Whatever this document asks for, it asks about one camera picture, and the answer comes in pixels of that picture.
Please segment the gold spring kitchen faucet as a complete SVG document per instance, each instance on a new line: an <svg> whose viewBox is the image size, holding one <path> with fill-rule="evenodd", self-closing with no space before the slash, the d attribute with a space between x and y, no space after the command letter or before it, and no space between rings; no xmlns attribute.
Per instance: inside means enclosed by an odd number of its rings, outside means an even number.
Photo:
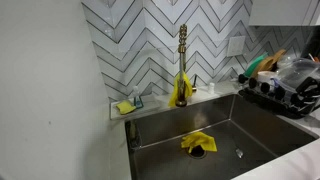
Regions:
<svg viewBox="0 0 320 180"><path fill-rule="evenodd" d="M185 71L185 53L186 53L186 39L187 39L187 25L182 24L179 28L179 80L178 80L178 98L176 105L178 107L184 107L187 105L185 90L186 83L184 80Z"/></svg>

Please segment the clear plastic container lid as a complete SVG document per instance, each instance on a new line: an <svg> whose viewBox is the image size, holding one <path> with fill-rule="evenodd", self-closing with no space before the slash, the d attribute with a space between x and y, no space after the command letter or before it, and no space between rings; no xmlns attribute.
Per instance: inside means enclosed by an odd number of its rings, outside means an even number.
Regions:
<svg viewBox="0 0 320 180"><path fill-rule="evenodd" d="M320 64L310 59L298 58L291 64L279 69L276 74L277 83L288 90L295 93L299 85L307 77L320 80Z"/></svg>

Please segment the yellow cloth on faucet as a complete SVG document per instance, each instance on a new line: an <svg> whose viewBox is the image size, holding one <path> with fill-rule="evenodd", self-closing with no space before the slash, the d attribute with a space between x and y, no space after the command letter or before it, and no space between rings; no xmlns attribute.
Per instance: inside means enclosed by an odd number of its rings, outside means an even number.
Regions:
<svg viewBox="0 0 320 180"><path fill-rule="evenodd" d="M178 73L174 80L174 89L168 102L169 107L184 107L187 105L187 98L193 94L192 85L185 72Z"/></svg>

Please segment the clear soap bottle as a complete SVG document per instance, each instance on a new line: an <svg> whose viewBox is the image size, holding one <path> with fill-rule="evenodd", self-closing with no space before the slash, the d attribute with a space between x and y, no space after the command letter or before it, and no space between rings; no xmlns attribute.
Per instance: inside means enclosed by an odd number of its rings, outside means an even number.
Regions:
<svg viewBox="0 0 320 180"><path fill-rule="evenodd" d="M144 105L143 105L143 102L141 100L140 92L139 92L139 89L138 89L137 86L133 87L133 95L134 95L134 106L137 109L143 108Z"/></svg>

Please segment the yellow sponge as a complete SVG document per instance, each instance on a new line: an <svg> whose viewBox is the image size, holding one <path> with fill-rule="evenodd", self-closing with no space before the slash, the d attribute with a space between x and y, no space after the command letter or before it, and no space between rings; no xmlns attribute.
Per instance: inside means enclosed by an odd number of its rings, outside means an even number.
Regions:
<svg viewBox="0 0 320 180"><path fill-rule="evenodd" d="M132 111L134 111L134 110L136 109L136 107L133 106L133 105L131 104L131 102L128 101L128 100L125 100L125 101L122 101L122 102L118 103L118 104L116 105L116 107L118 108L119 113L120 113L121 115L128 114L128 113L130 113L130 112L132 112Z"/></svg>

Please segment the yellow cloth in sink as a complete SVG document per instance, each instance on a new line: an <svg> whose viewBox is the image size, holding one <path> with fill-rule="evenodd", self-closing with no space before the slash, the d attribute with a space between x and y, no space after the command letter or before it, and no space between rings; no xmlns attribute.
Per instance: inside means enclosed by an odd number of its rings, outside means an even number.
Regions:
<svg viewBox="0 0 320 180"><path fill-rule="evenodd" d="M194 132L182 138L181 147L187 148L188 153L191 153L197 146L200 146L205 151L217 151L215 139L203 132Z"/></svg>

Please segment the sink drain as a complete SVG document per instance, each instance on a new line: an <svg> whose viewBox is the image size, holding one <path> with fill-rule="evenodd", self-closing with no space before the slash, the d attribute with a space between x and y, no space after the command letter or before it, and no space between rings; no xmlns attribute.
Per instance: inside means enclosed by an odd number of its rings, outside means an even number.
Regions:
<svg viewBox="0 0 320 180"><path fill-rule="evenodd" d="M196 146L193 149L186 148L186 153L194 159L203 159L207 155L207 152L203 150L201 146Z"/></svg>

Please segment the stainless steel sink basin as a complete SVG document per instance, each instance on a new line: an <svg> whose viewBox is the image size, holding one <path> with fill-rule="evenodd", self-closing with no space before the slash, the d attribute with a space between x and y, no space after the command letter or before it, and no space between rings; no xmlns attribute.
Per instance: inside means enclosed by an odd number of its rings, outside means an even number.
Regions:
<svg viewBox="0 0 320 180"><path fill-rule="evenodd" d="M129 120L125 130L133 180L231 180L319 138L236 94ZM181 147L198 131L217 146L203 159Z"/></svg>

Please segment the wooden cutting board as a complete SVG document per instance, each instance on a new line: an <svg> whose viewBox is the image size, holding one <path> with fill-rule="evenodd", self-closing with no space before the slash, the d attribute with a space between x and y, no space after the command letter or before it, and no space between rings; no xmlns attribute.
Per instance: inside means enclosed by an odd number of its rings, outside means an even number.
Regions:
<svg viewBox="0 0 320 180"><path fill-rule="evenodd" d="M280 49L273 56L268 56L264 58L254 69L253 73L251 74L251 77L256 78L260 71L271 71L273 68L273 65L277 63L285 53L286 53L285 49Z"/></svg>

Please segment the white upper cabinet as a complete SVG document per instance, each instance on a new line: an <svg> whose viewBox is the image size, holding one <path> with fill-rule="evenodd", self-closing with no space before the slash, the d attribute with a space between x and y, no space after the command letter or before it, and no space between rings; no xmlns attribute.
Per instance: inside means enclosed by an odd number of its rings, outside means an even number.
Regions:
<svg viewBox="0 0 320 180"><path fill-rule="evenodd" d="M318 26L320 0L253 0L250 26Z"/></svg>

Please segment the black dish drying rack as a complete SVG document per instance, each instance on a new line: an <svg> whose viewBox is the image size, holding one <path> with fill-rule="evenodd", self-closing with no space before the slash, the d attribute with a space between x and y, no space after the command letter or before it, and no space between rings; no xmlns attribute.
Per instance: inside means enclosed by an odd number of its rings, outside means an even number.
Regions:
<svg viewBox="0 0 320 180"><path fill-rule="evenodd" d="M255 78L238 76L238 83L242 85L239 94L247 101L257 104L274 114L291 119L300 119L319 108L319 82L307 77L296 92L286 90L275 78L273 84L259 82Z"/></svg>

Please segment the white wall outlet plate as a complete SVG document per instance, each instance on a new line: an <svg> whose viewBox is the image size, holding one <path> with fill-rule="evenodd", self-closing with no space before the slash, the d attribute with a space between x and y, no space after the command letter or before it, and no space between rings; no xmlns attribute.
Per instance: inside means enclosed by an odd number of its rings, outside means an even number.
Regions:
<svg viewBox="0 0 320 180"><path fill-rule="evenodd" d="M227 49L227 56L237 56L243 54L243 48L245 44L245 37L244 36L235 36L229 39L228 49Z"/></svg>

